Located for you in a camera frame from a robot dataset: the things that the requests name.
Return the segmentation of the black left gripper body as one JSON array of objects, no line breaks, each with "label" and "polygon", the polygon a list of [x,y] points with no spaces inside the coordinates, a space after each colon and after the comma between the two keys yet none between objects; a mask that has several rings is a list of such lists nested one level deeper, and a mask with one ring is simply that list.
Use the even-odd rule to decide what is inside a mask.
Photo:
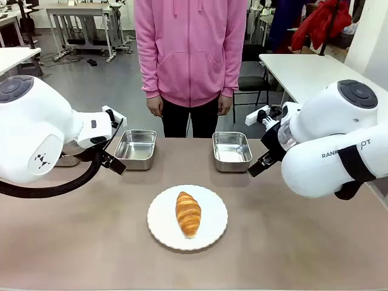
[{"label": "black left gripper body", "polygon": [[83,149],[75,141],[72,141],[65,145],[65,155],[74,156],[80,161],[93,161],[95,155],[101,152],[106,146],[107,141],[95,144],[87,149]]}]

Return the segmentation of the person's right hand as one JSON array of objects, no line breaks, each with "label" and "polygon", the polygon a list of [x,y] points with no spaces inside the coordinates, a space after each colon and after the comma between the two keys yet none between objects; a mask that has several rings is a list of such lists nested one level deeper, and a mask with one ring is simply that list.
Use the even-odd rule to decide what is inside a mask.
[{"label": "person's right hand", "polygon": [[160,95],[148,98],[146,105],[153,116],[162,118],[163,100]]}]

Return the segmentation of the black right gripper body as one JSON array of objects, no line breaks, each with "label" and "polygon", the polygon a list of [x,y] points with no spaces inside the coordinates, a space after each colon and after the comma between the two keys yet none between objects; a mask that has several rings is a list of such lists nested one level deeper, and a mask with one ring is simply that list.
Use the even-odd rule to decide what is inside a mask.
[{"label": "black right gripper body", "polygon": [[281,162],[286,155],[286,151],[283,149],[278,139],[279,128],[280,122],[276,121],[266,129],[266,133],[261,138],[261,142],[268,149],[267,153],[263,155],[265,162]]}]

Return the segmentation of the person's left hand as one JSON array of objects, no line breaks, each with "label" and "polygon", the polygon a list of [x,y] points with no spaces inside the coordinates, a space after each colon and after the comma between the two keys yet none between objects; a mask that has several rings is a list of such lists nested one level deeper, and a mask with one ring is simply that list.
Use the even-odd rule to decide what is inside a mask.
[{"label": "person's left hand", "polygon": [[220,95],[218,98],[218,115],[225,116],[228,114],[232,104],[233,99],[231,97]]}]

